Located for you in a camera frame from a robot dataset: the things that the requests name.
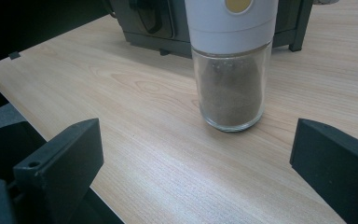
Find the light wood surface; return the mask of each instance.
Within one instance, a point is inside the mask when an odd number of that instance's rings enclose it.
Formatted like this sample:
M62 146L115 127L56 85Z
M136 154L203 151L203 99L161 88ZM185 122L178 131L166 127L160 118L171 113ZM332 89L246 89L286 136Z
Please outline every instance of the light wood surface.
M314 6L303 49L274 49L262 119L202 119L191 60L131 46L104 17L0 62L0 92L47 139L99 118L92 188L126 223L343 223L291 168L298 118L358 138L358 1Z

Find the black device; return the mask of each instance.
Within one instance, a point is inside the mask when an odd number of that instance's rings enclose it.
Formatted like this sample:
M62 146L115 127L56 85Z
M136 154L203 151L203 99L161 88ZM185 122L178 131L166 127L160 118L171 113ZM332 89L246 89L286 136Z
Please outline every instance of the black device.
M103 0L135 46L191 57L185 0ZM301 50L313 0L280 0L273 47Z

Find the glass jar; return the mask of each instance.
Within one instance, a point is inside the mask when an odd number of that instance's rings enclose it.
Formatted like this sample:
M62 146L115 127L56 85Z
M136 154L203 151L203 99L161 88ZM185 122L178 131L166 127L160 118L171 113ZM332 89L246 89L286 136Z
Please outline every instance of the glass jar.
M200 112L223 132L254 125L264 111L271 42L243 53L219 55L192 48Z

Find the screw hole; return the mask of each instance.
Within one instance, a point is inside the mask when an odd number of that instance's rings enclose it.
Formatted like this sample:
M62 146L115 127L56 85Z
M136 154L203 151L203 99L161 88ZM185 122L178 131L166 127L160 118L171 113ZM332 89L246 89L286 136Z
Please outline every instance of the screw hole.
M33 162L30 162L30 163L28 164L28 167L29 167L29 168L34 168L34 167L38 166L39 164L40 164L39 161L33 161Z

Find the black plastic block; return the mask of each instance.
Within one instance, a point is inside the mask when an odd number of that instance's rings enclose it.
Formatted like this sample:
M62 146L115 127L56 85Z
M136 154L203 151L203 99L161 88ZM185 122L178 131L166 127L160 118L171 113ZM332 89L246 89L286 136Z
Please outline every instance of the black plastic block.
M358 139L299 119L290 163L347 223L358 223Z
M99 121L71 125L14 168L35 223L68 223L103 165Z

